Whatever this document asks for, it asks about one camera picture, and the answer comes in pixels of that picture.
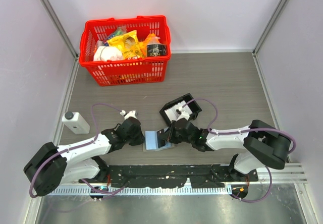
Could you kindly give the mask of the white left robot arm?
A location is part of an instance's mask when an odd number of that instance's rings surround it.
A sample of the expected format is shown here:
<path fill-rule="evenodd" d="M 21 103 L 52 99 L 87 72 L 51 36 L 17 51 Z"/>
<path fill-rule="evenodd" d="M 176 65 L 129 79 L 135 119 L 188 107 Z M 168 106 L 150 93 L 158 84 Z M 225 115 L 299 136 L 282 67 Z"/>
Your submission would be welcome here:
<path fill-rule="evenodd" d="M 45 196 L 59 185 L 80 179 L 102 183 L 107 179 L 102 155 L 120 150 L 124 145 L 141 145 L 144 136 L 141 123 L 134 117 L 125 119 L 113 129 L 105 129 L 93 138 L 70 145 L 45 143 L 25 165 L 32 198 Z"/>

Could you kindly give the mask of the grey leather card holder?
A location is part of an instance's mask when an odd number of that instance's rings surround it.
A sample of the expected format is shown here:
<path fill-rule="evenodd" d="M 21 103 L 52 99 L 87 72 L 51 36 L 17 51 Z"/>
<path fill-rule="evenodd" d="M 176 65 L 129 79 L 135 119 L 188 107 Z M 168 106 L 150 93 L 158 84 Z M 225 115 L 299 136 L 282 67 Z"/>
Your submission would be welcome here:
<path fill-rule="evenodd" d="M 143 151 L 152 152 L 174 148 L 174 144 L 158 138 L 158 136 L 164 133 L 166 130 L 167 128 L 160 129 L 158 131 L 146 131 L 145 142 L 143 144 Z"/>

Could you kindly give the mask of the black VIP credit card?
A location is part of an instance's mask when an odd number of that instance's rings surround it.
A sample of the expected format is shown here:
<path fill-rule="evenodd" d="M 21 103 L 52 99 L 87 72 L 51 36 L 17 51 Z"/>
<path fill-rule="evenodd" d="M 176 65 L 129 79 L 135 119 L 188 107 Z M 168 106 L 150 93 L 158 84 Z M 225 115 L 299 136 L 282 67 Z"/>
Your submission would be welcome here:
<path fill-rule="evenodd" d="M 165 140 L 165 131 L 164 129 L 161 129 L 159 131 L 157 131 L 157 146 L 158 148 L 162 148 L 164 146 L 166 146 L 166 140 Z"/>

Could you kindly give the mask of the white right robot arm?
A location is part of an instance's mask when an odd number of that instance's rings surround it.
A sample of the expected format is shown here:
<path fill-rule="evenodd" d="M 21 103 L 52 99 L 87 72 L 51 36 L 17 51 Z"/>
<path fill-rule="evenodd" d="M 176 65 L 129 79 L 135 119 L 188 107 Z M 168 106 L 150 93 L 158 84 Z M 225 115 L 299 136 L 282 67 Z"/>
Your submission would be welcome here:
<path fill-rule="evenodd" d="M 244 149 L 229 164 L 228 175 L 233 181 L 245 179 L 259 167 L 284 169 L 288 154 L 296 147 L 292 136 L 260 120 L 238 129 L 217 130 L 198 128 L 186 119 L 179 119 L 166 130 L 159 130 L 157 139 L 172 144 L 189 143 L 201 152 Z"/>

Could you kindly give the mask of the black card box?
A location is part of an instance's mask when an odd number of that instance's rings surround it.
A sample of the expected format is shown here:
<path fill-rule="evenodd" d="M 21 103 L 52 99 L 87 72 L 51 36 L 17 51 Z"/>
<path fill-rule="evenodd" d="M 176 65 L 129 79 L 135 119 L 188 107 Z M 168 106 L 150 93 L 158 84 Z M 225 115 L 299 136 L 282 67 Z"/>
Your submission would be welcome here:
<path fill-rule="evenodd" d="M 193 99 L 193 96 L 190 93 L 187 93 L 187 94 L 184 94 L 184 95 L 166 103 L 159 111 L 159 113 L 160 113 L 161 117 L 163 118 L 163 120 L 165 121 L 165 123 L 169 126 L 172 122 L 168 119 L 164 110 L 172 107 L 173 105 L 175 105 L 176 103 L 179 103 L 180 101 L 185 101 L 187 103 L 192 99 Z M 192 110 L 192 114 L 190 115 L 189 120 L 195 120 L 197 118 L 198 114 L 202 111 L 201 107 L 195 101 L 193 101 L 187 105 Z"/>

